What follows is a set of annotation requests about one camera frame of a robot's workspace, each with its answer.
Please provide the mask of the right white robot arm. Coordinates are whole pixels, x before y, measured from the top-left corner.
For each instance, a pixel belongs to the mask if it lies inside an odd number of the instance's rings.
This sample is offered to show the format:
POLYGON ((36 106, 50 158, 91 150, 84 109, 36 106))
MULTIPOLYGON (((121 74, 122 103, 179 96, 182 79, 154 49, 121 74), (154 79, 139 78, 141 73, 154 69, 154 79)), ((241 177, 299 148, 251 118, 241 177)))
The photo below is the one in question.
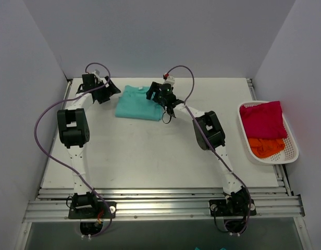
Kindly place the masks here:
POLYGON ((244 209, 244 203, 251 206, 250 192, 240 177, 235 174, 226 149, 226 136, 214 111, 204 112, 187 106, 185 101, 173 93, 174 84, 168 80, 160 84, 152 82, 146 93, 146 99, 152 100, 164 108, 165 113, 174 118, 175 111, 192 118, 196 141, 200 149, 212 152, 219 161, 221 183, 226 196, 225 208, 231 215, 237 215, 244 209))

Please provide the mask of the teal t-shirt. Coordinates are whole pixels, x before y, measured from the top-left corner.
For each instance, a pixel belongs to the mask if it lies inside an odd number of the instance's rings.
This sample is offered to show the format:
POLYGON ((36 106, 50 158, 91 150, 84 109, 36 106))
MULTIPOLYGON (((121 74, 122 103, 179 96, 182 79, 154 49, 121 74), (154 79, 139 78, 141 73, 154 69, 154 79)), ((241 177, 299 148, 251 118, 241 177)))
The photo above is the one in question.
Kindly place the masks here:
POLYGON ((122 96, 118 100, 115 116, 152 121, 161 120, 163 109, 159 104, 146 99, 148 90, 149 88, 146 86, 126 85, 122 96))

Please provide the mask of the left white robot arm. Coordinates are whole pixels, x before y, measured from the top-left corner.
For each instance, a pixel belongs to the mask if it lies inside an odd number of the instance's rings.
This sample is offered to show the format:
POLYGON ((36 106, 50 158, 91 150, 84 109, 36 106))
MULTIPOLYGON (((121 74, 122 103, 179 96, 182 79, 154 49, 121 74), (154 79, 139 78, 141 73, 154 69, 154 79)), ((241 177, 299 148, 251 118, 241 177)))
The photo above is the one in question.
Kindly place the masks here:
POLYGON ((65 109, 57 112, 58 133, 61 143, 67 149, 73 174, 73 196, 71 209, 80 210, 86 218, 94 218, 99 211, 98 199, 87 182, 90 179, 87 162, 87 142, 90 129, 86 111, 96 102, 102 104, 114 94, 121 93, 108 76, 104 82, 99 71, 82 75, 75 98, 65 109))

